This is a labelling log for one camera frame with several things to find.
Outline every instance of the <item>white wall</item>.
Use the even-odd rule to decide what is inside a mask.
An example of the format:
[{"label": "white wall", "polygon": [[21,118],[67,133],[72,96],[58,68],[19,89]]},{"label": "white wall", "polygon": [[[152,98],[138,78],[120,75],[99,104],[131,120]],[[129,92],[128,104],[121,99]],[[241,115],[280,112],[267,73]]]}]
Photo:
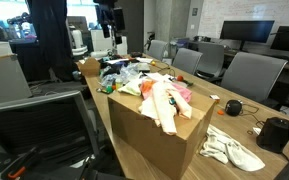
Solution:
[{"label": "white wall", "polygon": [[[204,0],[191,0],[190,12],[188,15],[186,37],[193,38],[197,36],[198,27],[202,13]],[[193,8],[198,8],[197,16],[192,16]]]},{"label": "white wall", "polygon": [[144,1],[144,44],[148,39],[147,32],[155,32],[156,0]]}]

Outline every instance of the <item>white towel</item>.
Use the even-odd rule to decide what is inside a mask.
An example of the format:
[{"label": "white towel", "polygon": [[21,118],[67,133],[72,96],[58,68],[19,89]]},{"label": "white towel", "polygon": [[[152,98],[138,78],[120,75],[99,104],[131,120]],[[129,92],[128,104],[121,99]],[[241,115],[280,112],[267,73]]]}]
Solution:
[{"label": "white towel", "polygon": [[207,141],[200,154],[213,157],[224,164],[230,160],[244,171],[257,171],[265,166],[255,154],[211,124],[207,129]]}]

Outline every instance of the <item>conference table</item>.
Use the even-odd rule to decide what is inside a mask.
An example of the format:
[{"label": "conference table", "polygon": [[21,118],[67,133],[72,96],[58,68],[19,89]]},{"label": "conference table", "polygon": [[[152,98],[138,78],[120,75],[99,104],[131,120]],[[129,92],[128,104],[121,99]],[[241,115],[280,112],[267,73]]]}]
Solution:
[{"label": "conference table", "polygon": [[[161,67],[165,67],[165,64],[161,61],[155,60],[155,62],[155,66],[150,65],[151,72],[157,72]],[[192,158],[182,179],[274,179],[287,165],[287,161],[282,155],[261,149],[256,144],[256,133],[248,133],[249,130],[252,131],[253,127],[256,127],[256,119],[252,116],[231,117],[227,114],[219,115],[217,111],[223,110],[228,100],[236,99],[243,101],[244,104],[258,107],[259,110],[254,116],[260,121],[266,121],[266,119],[270,117],[280,117],[289,120],[289,117],[175,67],[170,66],[170,68],[175,71],[175,76],[182,75],[184,79],[194,83],[192,86],[188,87],[191,91],[205,96],[218,95],[220,97],[220,102],[214,108],[210,124],[239,141],[265,163],[265,167],[261,170],[246,172],[235,167],[231,162],[222,164],[216,159],[200,155],[200,147]],[[169,70],[160,70],[159,73],[166,74],[169,73]],[[132,146],[112,132],[108,106],[109,95],[96,91],[96,88],[100,87],[98,83],[99,77],[85,76],[85,78],[125,176],[130,179],[138,180],[170,179],[152,163],[146,160],[138,151],[132,148]],[[283,152],[289,158],[289,142],[285,146]]]}]

